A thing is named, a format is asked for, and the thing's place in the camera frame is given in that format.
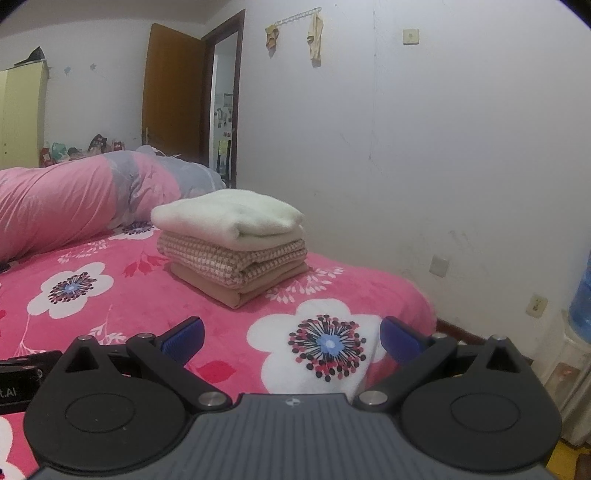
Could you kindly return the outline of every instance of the folded blanket stack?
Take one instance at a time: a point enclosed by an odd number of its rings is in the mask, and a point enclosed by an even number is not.
[[[308,270],[302,220],[292,206],[247,190],[219,190],[152,211],[170,271],[231,308]]]

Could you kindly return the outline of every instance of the yellow cabinet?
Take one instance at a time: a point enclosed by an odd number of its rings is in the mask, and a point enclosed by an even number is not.
[[[0,170],[39,166],[48,77],[45,61],[0,71]]]

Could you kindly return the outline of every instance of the yellow floor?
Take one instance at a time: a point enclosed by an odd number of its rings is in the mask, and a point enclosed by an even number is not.
[[[560,480],[574,480],[574,469],[580,453],[589,453],[589,448],[580,447],[575,449],[564,442],[560,442],[548,462],[548,470]]]

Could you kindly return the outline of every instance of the brown baseboard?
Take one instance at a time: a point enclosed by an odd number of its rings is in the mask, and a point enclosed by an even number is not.
[[[438,332],[445,333],[450,337],[454,337],[456,340],[462,340],[468,345],[483,345],[486,342],[486,339],[478,335],[474,335],[463,328],[452,325],[451,323],[441,319],[437,319],[436,330]],[[533,360],[531,358],[526,356],[524,356],[524,358],[529,362],[530,365],[532,364]]]

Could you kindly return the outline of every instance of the towel rack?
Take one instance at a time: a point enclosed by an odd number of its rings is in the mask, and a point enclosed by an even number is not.
[[[291,17],[284,18],[283,20],[279,20],[275,22],[275,25],[279,27],[279,25],[285,25],[286,23],[294,22],[299,20],[300,18],[309,17],[310,15],[314,15],[315,13],[320,13],[322,11],[322,7],[316,7],[312,10],[307,10],[306,12],[302,12],[297,15],[292,15]]]

